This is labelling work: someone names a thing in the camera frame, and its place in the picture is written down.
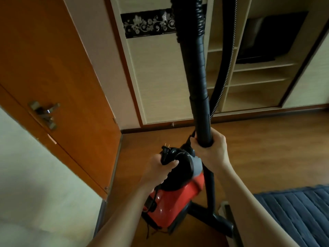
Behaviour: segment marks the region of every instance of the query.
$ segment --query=door handle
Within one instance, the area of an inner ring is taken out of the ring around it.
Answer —
[[[36,112],[36,114],[47,124],[47,126],[50,128],[50,130],[55,130],[57,125],[53,121],[53,117],[51,116],[51,113],[60,107],[60,103],[56,103],[52,107],[48,109],[44,109],[42,106],[40,106],[39,102],[32,101],[29,103],[30,108]]]

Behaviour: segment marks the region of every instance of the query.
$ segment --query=human hand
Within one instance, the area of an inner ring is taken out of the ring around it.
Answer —
[[[168,177],[168,173],[170,173],[170,171],[174,169],[179,163],[178,160],[174,160],[163,166],[160,160],[160,154],[155,154],[150,158],[146,170],[144,171],[144,174],[139,182],[141,186],[144,186],[146,189],[150,190],[149,193],[153,192],[154,187],[162,184],[163,181]]]
[[[225,136],[211,128],[214,143],[211,147],[203,148],[199,145],[196,138],[191,137],[191,147],[195,150],[195,155],[201,158],[203,164],[213,173],[222,168],[231,167],[227,153],[227,144]]]

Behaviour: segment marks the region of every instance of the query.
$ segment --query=blue mattress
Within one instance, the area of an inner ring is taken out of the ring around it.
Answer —
[[[329,186],[255,195],[301,247],[329,246]]]

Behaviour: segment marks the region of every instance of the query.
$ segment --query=vacuum cleaner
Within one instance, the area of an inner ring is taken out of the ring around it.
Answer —
[[[223,52],[217,82],[209,100],[206,83],[203,37],[205,17],[202,0],[171,0],[177,41],[180,44],[186,73],[190,103],[198,143],[212,145],[210,121],[223,94],[234,50],[237,0],[222,0]],[[180,148],[162,146],[161,163],[179,160],[168,178],[155,187],[144,204],[142,218],[156,230],[167,228],[169,234],[187,214],[194,216],[217,231],[232,237],[233,225],[215,211],[214,174],[202,164],[191,148],[190,137]],[[192,202],[205,185],[207,208]]]

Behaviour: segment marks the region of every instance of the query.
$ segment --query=television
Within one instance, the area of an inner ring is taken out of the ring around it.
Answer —
[[[288,53],[307,13],[247,19],[236,64],[273,61]]]

